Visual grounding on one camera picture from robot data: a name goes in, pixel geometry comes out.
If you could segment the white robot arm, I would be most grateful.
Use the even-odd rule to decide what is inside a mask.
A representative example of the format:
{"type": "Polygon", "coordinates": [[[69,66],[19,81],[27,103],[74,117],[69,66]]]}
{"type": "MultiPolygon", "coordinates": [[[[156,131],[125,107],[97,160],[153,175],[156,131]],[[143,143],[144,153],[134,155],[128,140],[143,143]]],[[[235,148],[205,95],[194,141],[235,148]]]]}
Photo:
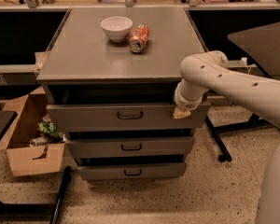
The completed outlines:
{"type": "MultiPolygon", "coordinates": [[[[181,82],[175,89],[174,117],[182,119],[198,107],[209,91],[232,100],[280,129],[280,81],[226,68],[221,51],[194,54],[180,64],[181,82]]],[[[263,177],[256,224],[280,224],[280,144],[263,177]]]]}

